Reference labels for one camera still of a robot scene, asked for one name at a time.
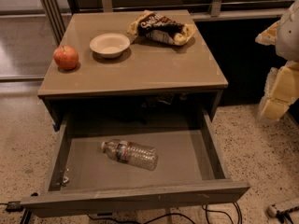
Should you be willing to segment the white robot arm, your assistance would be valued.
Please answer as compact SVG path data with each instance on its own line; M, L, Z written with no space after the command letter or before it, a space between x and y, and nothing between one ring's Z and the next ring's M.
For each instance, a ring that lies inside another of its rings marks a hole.
M262 119L279 121L299 99L299 0L295 0L279 21L258 34L255 42L274 45L276 54L287 62L272 67L259 104Z

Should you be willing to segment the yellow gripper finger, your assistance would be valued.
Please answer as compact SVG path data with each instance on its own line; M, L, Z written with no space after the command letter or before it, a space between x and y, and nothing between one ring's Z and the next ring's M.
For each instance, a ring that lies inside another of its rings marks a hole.
M267 29L259 33L255 42L261 45L269 46L276 44L276 36L277 36L278 22L274 22Z
M287 61L279 69L272 67L259 104L262 119L279 121L299 98L299 63Z

